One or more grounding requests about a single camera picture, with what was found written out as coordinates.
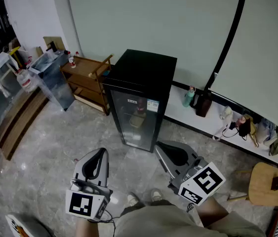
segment shelf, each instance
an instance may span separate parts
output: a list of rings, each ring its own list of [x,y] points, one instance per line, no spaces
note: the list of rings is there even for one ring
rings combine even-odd
[[[84,76],[87,78],[91,79],[96,79],[95,75],[92,75],[89,77],[88,75],[93,72],[94,69],[96,69],[101,62],[99,61],[94,61],[90,59],[84,59],[80,57],[74,57],[76,67],[71,68],[70,63],[65,64],[62,67],[63,72],[67,72],[73,75],[78,75],[78,76]],[[104,71],[106,71],[109,67],[109,64],[103,64],[98,70],[97,70],[97,75],[102,75]]]
[[[75,99],[77,99],[77,100],[81,101],[82,103],[87,104],[87,105],[89,105],[93,108],[96,108],[99,111],[101,111],[101,112],[103,112],[107,115],[108,109],[109,109],[109,104],[107,104],[106,107],[105,107],[104,105],[98,104],[97,102],[95,102],[95,101],[93,101],[93,100],[91,100],[88,97],[85,97],[83,95],[84,95],[83,93],[82,94],[80,93],[78,95],[74,94]]]
[[[183,107],[184,96],[186,90],[183,90],[179,87],[171,87],[168,103],[165,110],[165,116],[181,123],[184,123],[188,126],[194,127],[198,130],[201,130],[207,134],[215,134],[222,126],[223,122],[219,118],[220,113],[224,110],[224,106],[212,101],[211,107],[205,118],[197,116],[195,110],[188,107]],[[241,117],[241,114],[233,111],[234,120]],[[226,136],[232,136],[235,132],[228,130]],[[253,152],[263,158],[266,158],[270,161],[278,163],[278,155],[269,156],[269,147],[259,144],[259,148],[255,147],[250,138],[244,141],[240,136],[233,137],[223,137],[221,141],[231,143],[237,147],[240,147],[244,150]]]
[[[101,95],[91,91],[87,91],[85,89],[78,88],[77,90],[74,91],[74,95],[85,98],[86,100],[93,101],[97,105],[99,104],[104,106],[107,103],[107,97],[105,95],[103,95],[105,100],[105,102],[103,103],[103,99]]]
[[[95,80],[92,80],[90,78],[86,78],[84,76],[79,75],[71,75],[67,81],[71,84],[73,84],[76,87],[81,87],[83,89],[89,89],[91,91],[96,92],[97,94],[100,94],[101,91],[98,86],[98,82]]]

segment thermos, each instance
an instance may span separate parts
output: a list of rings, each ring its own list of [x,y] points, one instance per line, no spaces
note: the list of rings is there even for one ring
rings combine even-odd
[[[185,99],[184,99],[184,102],[183,102],[183,106],[184,107],[188,107],[190,102],[192,101],[192,99],[194,98],[194,95],[195,95],[195,91],[196,91],[196,88],[193,87],[193,86],[190,86],[189,87],[189,90],[187,91],[186,95],[185,95]]]
[[[204,93],[199,96],[196,103],[196,115],[204,118],[209,111],[211,103],[211,93]]]

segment sticker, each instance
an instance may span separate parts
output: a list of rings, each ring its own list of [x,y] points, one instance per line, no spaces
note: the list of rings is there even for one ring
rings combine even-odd
[[[201,205],[226,181],[224,176],[213,164],[209,163],[195,175],[183,182],[178,195],[189,200],[191,203]]]
[[[92,204],[92,196],[73,193],[69,212],[90,217]]]
[[[103,214],[107,204],[108,200],[103,195],[66,190],[65,212],[68,214],[96,219]]]
[[[148,99],[148,111],[158,112],[159,101]]]
[[[198,196],[195,193],[192,193],[191,191],[187,190],[186,188],[183,188],[180,195],[195,204],[199,204],[199,202],[202,200],[202,197]]]
[[[202,188],[206,194],[212,192],[219,184],[222,183],[222,179],[212,171],[210,167],[200,173],[194,178],[194,181]]]
[[[133,103],[133,104],[137,104],[137,101],[134,101],[134,100],[131,100],[131,99],[128,99],[128,102]]]

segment transparent plastic container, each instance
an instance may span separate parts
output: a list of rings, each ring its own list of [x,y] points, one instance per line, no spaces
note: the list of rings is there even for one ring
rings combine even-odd
[[[71,65],[71,68],[75,68],[76,67],[76,63],[75,63],[75,60],[74,60],[74,57],[71,55],[71,52],[68,52],[68,56],[69,56],[69,63]]]
[[[32,92],[37,88],[36,80],[29,74],[27,70],[20,69],[17,72],[17,81],[25,92]]]

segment wooden stair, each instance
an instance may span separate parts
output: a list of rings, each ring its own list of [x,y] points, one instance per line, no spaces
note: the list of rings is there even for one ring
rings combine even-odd
[[[6,115],[0,125],[0,148],[7,160],[11,160],[21,139],[48,99],[38,88],[31,94],[24,93]]]

